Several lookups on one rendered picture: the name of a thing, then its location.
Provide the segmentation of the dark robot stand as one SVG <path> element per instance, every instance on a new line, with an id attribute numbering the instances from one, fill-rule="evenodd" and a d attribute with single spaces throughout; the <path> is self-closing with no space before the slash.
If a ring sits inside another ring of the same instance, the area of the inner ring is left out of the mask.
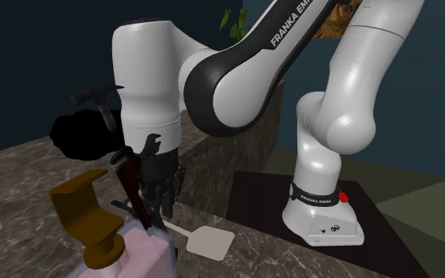
<path id="1" fill-rule="evenodd" d="M 283 223 L 292 177 L 237 171 L 226 219 L 306 248 Z M 391 278 L 430 278 L 358 182 L 339 181 L 365 232 L 361 246 L 324 246 L 313 250 Z"/>

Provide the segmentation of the dark hammer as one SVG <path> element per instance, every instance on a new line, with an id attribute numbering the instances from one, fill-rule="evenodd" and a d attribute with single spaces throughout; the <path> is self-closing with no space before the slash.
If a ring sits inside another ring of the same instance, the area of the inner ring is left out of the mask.
<path id="1" fill-rule="evenodd" d="M 82 93 L 72 95 L 70 97 L 70 101 L 76 106 L 80 106 L 87 101 L 92 101 L 102 114 L 107 129 L 111 133 L 115 133 L 118 127 L 114 116 L 107 105 L 107 95 L 112 91 L 122 88 L 123 86 L 120 85 L 93 85 L 92 87 L 84 90 Z"/>

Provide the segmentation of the pink tool box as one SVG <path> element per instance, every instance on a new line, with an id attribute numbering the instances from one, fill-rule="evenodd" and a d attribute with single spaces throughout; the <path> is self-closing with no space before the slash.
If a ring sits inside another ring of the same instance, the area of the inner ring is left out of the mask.
<path id="1" fill-rule="evenodd" d="M 121 258 L 105 269 L 79 264 L 64 278 L 178 278 L 175 248 L 162 231 L 145 231 L 136 223 L 119 230 L 126 249 Z"/>

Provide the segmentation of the green plant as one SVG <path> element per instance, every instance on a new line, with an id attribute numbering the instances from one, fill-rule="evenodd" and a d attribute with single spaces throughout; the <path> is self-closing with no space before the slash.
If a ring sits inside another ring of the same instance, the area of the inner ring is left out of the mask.
<path id="1" fill-rule="evenodd" d="M 238 43 L 251 29 L 251 26 L 247 24 L 247 14 L 247 9 L 241 9 L 238 18 L 233 20 L 231 17 L 231 10 L 225 9 L 219 30 L 221 31 L 226 25 L 229 26 L 229 37 L 233 38 L 235 42 Z"/>

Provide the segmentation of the white spatula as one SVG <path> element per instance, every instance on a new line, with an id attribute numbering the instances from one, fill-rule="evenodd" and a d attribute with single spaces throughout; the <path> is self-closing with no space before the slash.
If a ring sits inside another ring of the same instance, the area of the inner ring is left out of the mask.
<path id="1" fill-rule="evenodd" d="M 215 261 L 223 261 L 234 238 L 235 234 L 231 231 L 221 230 L 215 227 L 201 226 L 194 231 L 188 231 L 167 221 L 164 221 L 166 227 L 187 237 L 186 249 L 188 252 Z"/>

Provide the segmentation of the red pipe wrench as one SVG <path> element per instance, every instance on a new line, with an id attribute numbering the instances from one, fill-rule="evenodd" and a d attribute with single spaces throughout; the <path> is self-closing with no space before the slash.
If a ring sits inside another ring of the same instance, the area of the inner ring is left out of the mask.
<path id="1" fill-rule="evenodd" d="M 115 167 L 115 173 L 128 197 L 126 201 L 113 200 L 111 204 L 128 211 L 147 231 L 152 227 L 152 222 L 138 193 L 141 181 L 137 176 L 141 168 L 140 156 L 136 155 L 130 146 L 123 146 L 110 159 L 110 164 Z"/>

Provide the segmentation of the black lumpy object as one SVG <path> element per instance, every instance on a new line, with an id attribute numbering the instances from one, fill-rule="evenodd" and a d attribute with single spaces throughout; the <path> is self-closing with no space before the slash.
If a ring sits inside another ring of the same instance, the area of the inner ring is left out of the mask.
<path id="1" fill-rule="evenodd" d="M 98 160 L 124 146 L 123 135 L 115 145 L 99 111 L 84 109 L 56 118 L 50 139 L 64 156 L 73 160 Z"/>

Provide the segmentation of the black open-end wrench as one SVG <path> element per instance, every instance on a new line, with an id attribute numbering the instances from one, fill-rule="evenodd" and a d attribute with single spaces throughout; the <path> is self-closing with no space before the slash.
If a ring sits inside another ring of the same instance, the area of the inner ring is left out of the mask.
<path id="1" fill-rule="evenodd" d="M 160 149 L 160 141 L 157 141 L 160 135 L 157 133 L 151 133 L 145 140 L 145 145 L 140 152 L 140 157 L 144 160 L 146 158 L 155 156 Z"/>

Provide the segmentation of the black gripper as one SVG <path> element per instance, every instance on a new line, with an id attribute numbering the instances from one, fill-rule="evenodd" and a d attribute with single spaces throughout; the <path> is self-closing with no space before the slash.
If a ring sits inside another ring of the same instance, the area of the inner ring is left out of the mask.
<path id="1" fill-rule="evenodd" d="M 141 191 L 149 194 L 155 186 L 165 182 L 166 191 L 162 199 L 162 214 L 173 216 L 173 204 L 177 200 L 184 182 L 186 169 L 179 167 L 178 149 L 155 156 L 141 158 Z"/>

